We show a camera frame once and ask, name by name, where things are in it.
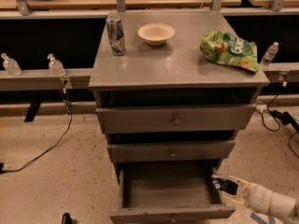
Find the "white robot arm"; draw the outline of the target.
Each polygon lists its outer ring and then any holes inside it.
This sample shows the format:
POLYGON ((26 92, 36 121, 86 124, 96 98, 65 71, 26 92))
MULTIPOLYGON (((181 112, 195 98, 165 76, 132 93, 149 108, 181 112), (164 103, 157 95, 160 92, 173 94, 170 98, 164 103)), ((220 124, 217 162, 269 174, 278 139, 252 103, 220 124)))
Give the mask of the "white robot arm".
POLYGON ((263 185, 229 176, 223 181, 224 194, 253 212, 279 219, 283 224, 299 224, 298 200, 263 185))

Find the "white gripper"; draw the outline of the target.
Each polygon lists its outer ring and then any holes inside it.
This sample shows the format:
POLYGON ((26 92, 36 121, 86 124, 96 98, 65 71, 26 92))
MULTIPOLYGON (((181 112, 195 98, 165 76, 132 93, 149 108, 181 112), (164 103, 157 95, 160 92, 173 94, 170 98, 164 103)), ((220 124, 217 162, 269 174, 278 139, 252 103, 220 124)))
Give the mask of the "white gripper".
POLYGON ((244 200, 244 198, 239 198, 234 195, 223 193, 222 195, 225 198, 239 205, 248 205, 248 207, 250 207, 256 213, 265 215, 270 214, 270 206, 272 202, 272 196, 274 194, 273 190, 268 189, 262 185, 251 183, 240 177, 229 175, 228 178, 231 181, 235 182, 242 189, 248 189, 248 193, 246 195, 247 202, 244 200))

